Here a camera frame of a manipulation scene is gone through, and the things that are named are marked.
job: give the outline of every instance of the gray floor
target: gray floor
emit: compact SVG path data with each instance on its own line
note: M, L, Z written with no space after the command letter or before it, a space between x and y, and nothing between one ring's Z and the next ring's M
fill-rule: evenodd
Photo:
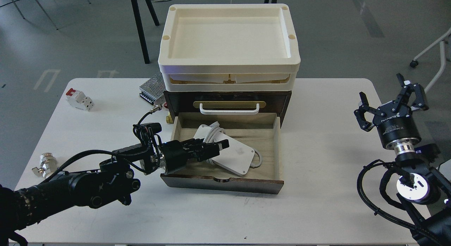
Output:
M90 1L91 5L86 0L40 0L58 31L34 0L17 2L26 20L13 4L0 8L0 183L5 187L16 186L71 79L107 78L111 71L114 78L150 77L158 71L159 42L170 5L230 3L155 3L161 26L154 26L144 0L139 0L152 61L144 64L130 0ZM0 0L0 5L7 2ZM302 58L298 78L367 78L382 102L395 99L400 90L396 73L426 86L440 66L438 47L421 57L416 69L409 63L451 26L451 0L278 2L290 7L298 36ZM50 71L37 85L46 70ZM451 158L450 73L448 66L427 95L430 110L414 115L422 143L437 142L442 161ZM333 93L324 98L332 99ZM376 158L368 157L368 162Z

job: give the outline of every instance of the wooden drawer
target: wooden drawer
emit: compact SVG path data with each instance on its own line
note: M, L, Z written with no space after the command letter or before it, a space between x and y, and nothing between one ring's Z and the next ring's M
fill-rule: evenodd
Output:
M174 120L171 140L193 138L201 124L218 121L225 133L257 149L263 156L258 168L250 168L241 177L206 162L189 161L187 167L170 175L161 174L169 187L208 190L229 190L277 194L284 185L279 160L280 117L277 113L258 113L251 116L213 116L182 112Z
M199 102L231 102L232 104L220 109L237 109L233 102L262 102L259 113L276 113L280 117L280 125L283 123L291 91L278 92L168 92L164 93L169 112L174 119L182 112L199 112L196 103Z

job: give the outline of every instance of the plastic tray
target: plastic tray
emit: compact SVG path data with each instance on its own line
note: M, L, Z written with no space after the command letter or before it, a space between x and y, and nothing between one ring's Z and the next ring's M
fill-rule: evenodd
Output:
M300 64L290 10L172 5L158 63L168 91L289 91Z

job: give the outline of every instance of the drawer handle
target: drawer handle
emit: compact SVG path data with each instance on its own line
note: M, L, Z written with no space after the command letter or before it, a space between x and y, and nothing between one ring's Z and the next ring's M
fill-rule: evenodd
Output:
M260 110L260 104L257 103L254 110L205 110L201 103L199 109L204 115L256 115Z

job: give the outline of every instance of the white table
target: white table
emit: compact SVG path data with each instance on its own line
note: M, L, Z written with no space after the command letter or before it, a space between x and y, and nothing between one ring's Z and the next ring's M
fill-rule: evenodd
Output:
M90 112L69 106L63 95L18 182L40 182L31 168L39 155L52 152L60 162L88 150L114 150L138 143L132 124L150 108L138 97L146 79L74 79L95 106ZM19 231L30 242L156 244L407 244L407 229L374 216L359 198L356 178L362 166L380 158L392 161L377 131L359 129L353 115L359 92L370 105L380 100L367 79L297 79L281 129L283 179L279 195L169 188L159 171L144 176L132 204L118 201L94 210L73 207ZM166 111L148 116L160 122L169 141ZM108 158L93 155L69 171L98 168ZM403 219L407 214L379 196L383 169L368 173L364 186L382 209ZM425 207L420 211L429 217Z

